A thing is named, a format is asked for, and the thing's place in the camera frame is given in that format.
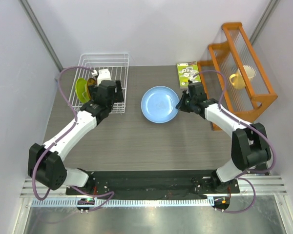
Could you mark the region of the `light blue plate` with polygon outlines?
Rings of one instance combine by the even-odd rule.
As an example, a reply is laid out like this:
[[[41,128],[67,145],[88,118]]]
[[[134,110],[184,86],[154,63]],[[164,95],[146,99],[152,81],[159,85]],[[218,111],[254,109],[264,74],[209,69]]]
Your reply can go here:
[[[162,124],[173,120],[178,110],[179,97],[166,86],[155,86],[147,90],[141,99],[141,111],[150,122]]]

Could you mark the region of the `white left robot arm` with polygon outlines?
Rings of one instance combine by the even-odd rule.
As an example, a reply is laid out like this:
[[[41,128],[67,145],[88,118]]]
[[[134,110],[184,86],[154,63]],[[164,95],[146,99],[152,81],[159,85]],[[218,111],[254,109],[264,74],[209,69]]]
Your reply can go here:
[[[114,103],[124,100],[120,80],[103,80],[90,86],[91,100],[86,102],[55,137],[43,145],[33,144],[29,149],[28,175],[51,190],[62,185],[75,186],[83,194],[94,190],[90,174],[82,169],[64,166],[64,160],[73,147],[98,126],[113,109]]]

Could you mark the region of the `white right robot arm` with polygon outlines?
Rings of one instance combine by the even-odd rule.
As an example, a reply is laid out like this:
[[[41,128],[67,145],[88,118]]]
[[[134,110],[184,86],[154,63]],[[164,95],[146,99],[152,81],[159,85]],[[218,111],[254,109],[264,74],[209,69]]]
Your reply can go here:
[[[231,159],[211,173],[211,189],[221,193],[234,179],[244,172],[269,161],[272,157],[265,127],[251,124],[226,110],[215,99],[207,98],[203,84],[191,83],[182,92],[176,109],[195,113],[218,127],[231,137]]]

